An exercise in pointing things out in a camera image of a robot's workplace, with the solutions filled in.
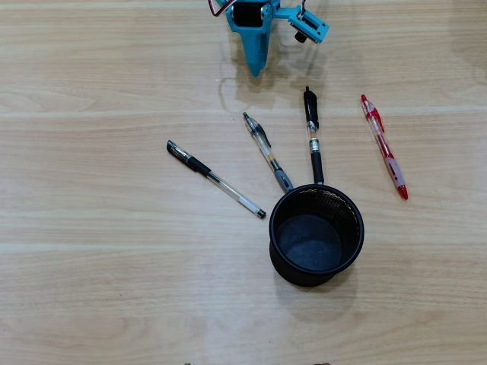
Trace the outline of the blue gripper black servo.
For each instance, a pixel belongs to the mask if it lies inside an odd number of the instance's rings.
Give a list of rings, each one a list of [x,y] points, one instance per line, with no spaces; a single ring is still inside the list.
[[[245,60],[253,77],[265,68],[274,12],[280,1],[235,1],[225,11],[230,29],[240,35]]]

